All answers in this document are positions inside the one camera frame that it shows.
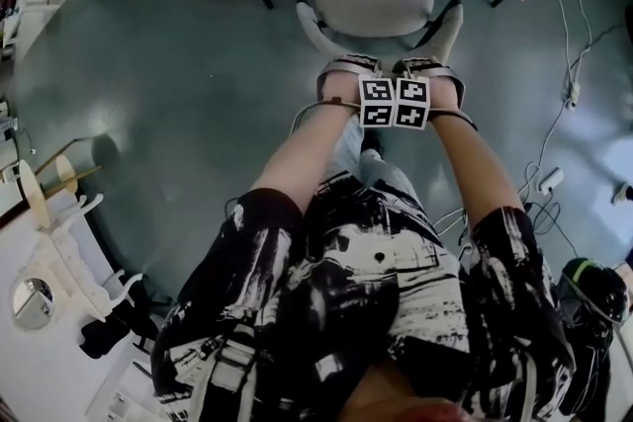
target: floor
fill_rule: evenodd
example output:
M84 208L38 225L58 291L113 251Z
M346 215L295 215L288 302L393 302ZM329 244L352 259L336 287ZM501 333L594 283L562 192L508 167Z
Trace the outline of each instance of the floor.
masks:
M248 189L295 112L314 99L324 58L304 36L294 0L274 1L268 12L259 0L68 0L16 69L10 98L37 161L92 137L69 155L79 168L104 166L85 185L106 196L99 226L124 265L167 294L205 256L226 200ZM451 65L467 82L465 111L521 186L561 107L565 33L556 0L497 9L489 1L464 0ZM594 34L622 23L630 1L584 0ZM577 0L563 2L575 59L587 34ZM606 264L633 243L633 205L610 204L614 185L633 180L624 107L632 56L624 30L591 51L580 104L563 116L543 164L546 174L565 171L555 195L561 227L580 255ZM29 157L25 135L20 146ZM387 158L410 176L432 218L460 206L431 130L388 132ZM459 228L444 236L450 247ZM570 246L556 228L539 239L558 273Z

